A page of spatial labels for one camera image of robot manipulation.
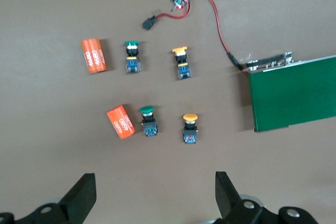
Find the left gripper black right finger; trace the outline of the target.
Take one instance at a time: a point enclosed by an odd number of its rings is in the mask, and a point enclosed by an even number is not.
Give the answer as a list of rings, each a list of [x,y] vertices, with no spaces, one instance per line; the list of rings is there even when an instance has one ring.
[[[215,174],[215,198],[222,217],[213,224],[318,224],[302,208],[284,206],[275,214],[252,199],[241,198],[226,172]]]

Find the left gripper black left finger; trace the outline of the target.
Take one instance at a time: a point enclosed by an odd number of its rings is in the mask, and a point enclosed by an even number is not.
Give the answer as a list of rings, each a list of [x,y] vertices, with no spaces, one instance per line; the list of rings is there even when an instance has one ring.
[[[47,203],[16,220],[0,212],[0,224],[83,224],[97,200],[94,173],[84,174],[58,203]]]

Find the orange 4680 cylinder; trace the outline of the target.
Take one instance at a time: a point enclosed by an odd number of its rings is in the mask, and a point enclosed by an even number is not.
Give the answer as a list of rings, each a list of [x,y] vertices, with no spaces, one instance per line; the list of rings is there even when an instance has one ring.
[[[135,133],[135,128],[123,105],[106,112],[106,115],[120,139],[125,139]]]
[[[101,42],[98,38],[82,40],[81,47],[89,73],[107,71]]]

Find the green mushroom push button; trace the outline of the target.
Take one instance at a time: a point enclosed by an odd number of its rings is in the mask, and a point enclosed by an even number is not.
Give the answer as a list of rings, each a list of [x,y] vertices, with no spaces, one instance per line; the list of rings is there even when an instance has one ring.
[[[127,73],[139,73],[141,71],[141,62],[139,58],[139,41],[125,41],[126,45],[126,71]]]
[[[144,106],[140,109],[142,113],[142,126],[145,136],[156,136],[158,134],[158,125],[154,118],[154,107],[151,105]]]

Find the yellow mushroom push button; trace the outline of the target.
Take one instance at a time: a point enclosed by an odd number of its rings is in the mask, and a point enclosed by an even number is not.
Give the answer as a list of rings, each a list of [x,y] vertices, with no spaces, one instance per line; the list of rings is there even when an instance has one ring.
[[[183,120],[185,123],[183,130],[183,141],[185,144],[195,144],[197,142],[197,119],[198,116],[194,113],[187,113],[183,115]]]
[[[175,60],[177,62],[177,72],[180,80],[191,77],[190,67],[187,62],[186,50],[187,50],[186,46],[172,49],[172,52],[174,53],[175,56]]]

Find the green conveyor belt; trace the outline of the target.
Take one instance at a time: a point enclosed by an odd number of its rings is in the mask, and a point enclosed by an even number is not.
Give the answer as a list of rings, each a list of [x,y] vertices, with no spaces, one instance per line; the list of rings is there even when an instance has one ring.
[[[336,55],[294,61],[291,52],[246,63],[256,132],[336,116]]]

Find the black plug with red lead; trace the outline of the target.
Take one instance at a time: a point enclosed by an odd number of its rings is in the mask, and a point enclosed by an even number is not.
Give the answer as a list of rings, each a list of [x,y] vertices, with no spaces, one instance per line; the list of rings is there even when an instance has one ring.
[[[153,15],[152,17],[150,18],[147,18],[143,23],[142,23],[142,27],[146,30],[150,30],[153,25],[160,19],[160,18],[163,18],[163,17],[168,17],[168,18],[172,18],[172,19],[183,19],[185,18],[188,14],[189,14],[189,11],[190,11],[190,5],[187,5],[187,9],[186,9],[186,12],[183,14],[183,15],[172,15],[172,14],[167,14],[167,13],[161,13],[161,14],[158,14],[158,15]]]

